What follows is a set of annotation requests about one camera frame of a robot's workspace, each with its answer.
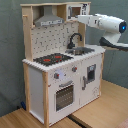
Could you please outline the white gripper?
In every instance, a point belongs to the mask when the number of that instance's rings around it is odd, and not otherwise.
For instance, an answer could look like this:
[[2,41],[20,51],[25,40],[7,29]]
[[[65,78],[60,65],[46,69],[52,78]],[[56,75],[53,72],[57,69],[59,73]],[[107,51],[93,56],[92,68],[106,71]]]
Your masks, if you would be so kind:
[[78,21],[80,23],[86,24],[90,27],[96,27],[97,26],[97,17],[93,15],[79,15]]

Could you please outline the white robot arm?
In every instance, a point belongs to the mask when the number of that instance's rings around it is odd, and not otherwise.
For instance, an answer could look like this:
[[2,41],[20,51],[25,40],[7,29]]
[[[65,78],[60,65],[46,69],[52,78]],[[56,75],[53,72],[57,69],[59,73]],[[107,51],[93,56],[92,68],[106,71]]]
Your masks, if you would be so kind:
[[127,28],[125,20],[113,16],[95,14],[79,15],[78,21],[90,27],[105,31],[99,41],[102,47],[128,51],[128,44],[118,42],[121,34],[124,33]]

